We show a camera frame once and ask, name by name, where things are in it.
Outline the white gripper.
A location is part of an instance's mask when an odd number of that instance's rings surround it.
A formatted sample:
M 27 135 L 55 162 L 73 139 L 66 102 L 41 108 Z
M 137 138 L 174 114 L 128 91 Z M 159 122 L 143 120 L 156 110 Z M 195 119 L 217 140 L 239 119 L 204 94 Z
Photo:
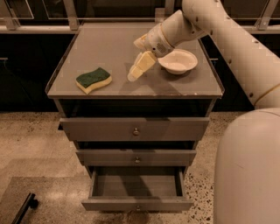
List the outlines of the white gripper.
M 147 35 L 137 38 L 133 44 L 142 52 L 137 55 L 129 70 L 127 75 L 129 81 L 136 81 L 156 64 L 157 58 L 163 58 L 174 49 L 166 40 L 161 24 L 154 26 Z

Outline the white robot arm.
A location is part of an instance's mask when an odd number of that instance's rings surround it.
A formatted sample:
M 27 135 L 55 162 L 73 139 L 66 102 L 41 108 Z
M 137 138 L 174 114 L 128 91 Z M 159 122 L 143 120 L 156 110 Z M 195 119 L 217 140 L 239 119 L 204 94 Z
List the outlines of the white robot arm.
M 184 41 L 209 36 L 254 109 L 221 137 L 213 224 L 280 224 L 280 59 L 225 11 L 220 0 L 182 0 L 181 10 L 135 41 L 137 80 Z

